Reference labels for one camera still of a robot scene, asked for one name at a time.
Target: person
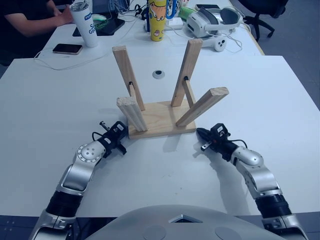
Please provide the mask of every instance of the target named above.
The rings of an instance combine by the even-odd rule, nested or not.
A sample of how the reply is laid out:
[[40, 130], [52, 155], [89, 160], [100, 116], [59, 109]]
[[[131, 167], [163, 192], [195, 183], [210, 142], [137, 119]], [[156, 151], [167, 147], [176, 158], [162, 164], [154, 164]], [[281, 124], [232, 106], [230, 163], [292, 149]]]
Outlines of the person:
[[33, 58], [57, 27], [72, 21], [69, 6], [60, 12], [53, 0], [0, 0], [0, 49]]

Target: logo on tumbler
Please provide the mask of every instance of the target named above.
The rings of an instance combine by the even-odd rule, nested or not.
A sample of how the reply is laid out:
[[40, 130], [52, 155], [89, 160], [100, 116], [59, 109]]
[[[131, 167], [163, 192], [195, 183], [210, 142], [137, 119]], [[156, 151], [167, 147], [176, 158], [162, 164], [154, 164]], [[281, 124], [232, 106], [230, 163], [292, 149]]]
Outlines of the logo on tumbler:
[[85, 15], [84, 16], [84, 20], [88, 20], [88, 19], [90, 19], [91, 18], [91, 12], [88, 14], [88, 15]]
[[95, 25], [94, 25], [94, 24], [90, 24], [89, 33], [90, 33], [90, 34], [93, 34], [95, 31], [96, 31]]

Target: white tumbler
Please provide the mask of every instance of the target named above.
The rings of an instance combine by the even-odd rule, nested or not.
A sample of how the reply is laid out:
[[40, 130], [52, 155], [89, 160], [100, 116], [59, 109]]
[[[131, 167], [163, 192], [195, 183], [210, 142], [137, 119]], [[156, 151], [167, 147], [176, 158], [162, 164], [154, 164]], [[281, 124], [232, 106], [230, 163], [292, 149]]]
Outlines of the white tumbler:
[[99, 42], [89, 4], [86, 1], [75, 2], [70, 6], [70, 11], [85, 45], [89, 48], [96, 47]]

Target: person's arm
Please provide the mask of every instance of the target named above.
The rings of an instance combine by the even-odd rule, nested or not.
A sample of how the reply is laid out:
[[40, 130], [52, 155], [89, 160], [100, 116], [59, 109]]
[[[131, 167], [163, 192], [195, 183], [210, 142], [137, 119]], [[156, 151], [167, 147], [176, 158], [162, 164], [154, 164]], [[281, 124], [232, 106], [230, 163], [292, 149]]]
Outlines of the person's arm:
[[23, 13], [8, 14], [4, 17], [15, 29], [26, 37], [48, 33], [59, 26], [73, 21], [68, 5], [62, 14], [42, 20], [28, 20]]
[[48, 11], [49, 11], [50, 13], [52, 13], [55, 17], [62, 14], [62, 12], [60, 12], [59, 9], [56, 7], [56, 5], [55, 5], [55, 3], [54, 3], [53, 0], [49, 0], [49, 1], [46, 3], [46, 8], [47, 8]]

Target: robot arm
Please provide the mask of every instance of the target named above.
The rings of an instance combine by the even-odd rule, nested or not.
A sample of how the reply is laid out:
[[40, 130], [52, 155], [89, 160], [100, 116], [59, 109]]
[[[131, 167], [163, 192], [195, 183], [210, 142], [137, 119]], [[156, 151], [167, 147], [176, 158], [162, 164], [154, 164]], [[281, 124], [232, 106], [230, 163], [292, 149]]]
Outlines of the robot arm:
[[102, 158], [107, 158], [112, 149], [117, 148], [125, 154], [127, 151], [120, 140], [128, 134], [128, 128], [117, 121], [111, 128], [101, 122], [106, 133], [100, 138], [81, 145], [71, 164], [56, 187], [47, 208], [42, 211], [29, 240], [65, 240], [68, 230], [76, 220], [76, 212], [80, 206], [87, 186], [92, 179], [95, 166]]
[[236, 140], [228, 140], [230, 133], [222, 123], [216, 124], [210, 131], [197, 128], [197, 132], [207, 141], [201, 150], [211, 148], [222, 154], [222, 158], [233, 164], [243, 176], [261, 212], [262, 223], [266, 230], [285, 239], [308, 239], [296, 215], [291, 213], [275, 176], [265, 166], [264, 159], [259, 153], [236, 145], [233, 143]]

